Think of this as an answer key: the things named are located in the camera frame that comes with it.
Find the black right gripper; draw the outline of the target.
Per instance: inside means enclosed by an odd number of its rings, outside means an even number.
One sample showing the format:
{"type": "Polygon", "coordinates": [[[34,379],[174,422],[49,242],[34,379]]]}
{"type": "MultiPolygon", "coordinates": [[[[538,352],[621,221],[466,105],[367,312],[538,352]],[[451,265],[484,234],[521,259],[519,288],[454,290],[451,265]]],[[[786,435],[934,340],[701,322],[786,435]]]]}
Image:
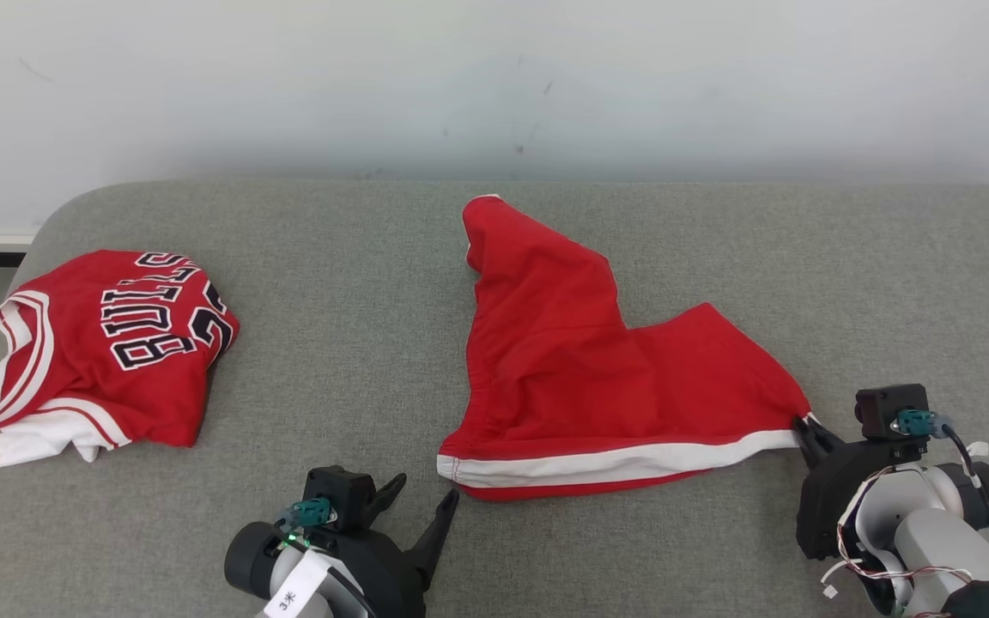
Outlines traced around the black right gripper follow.
{"type": "Polygon", "coordinates": [[[794,419],[794,438],[809,467],[802,482],[796,540],[805,558],[837,555],[836,525],[860,483],[890,465],[889,442],[847,443],[816,417],[794,419]]]}

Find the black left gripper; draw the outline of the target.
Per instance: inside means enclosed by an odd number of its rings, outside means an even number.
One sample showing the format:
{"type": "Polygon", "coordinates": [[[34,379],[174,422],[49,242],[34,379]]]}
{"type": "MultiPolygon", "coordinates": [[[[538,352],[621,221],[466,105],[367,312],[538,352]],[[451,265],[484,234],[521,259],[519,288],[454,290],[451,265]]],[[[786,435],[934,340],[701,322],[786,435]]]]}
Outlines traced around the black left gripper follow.
{"type": "MultiPolygon", "coordinates": [[[[407,474],[397,474],[370,495],[366,524],[373,524],[388,510],[405,485],[407,474]]],[[[432,523],[408,550],[402,550],[385,533],[368,528],[318,529],[314,532],[314,545],[349,569],[376,617],[424,617],[424,594],[432,585],[459,498],[457,489],[448,490],[434,509],[432,523]]]]}

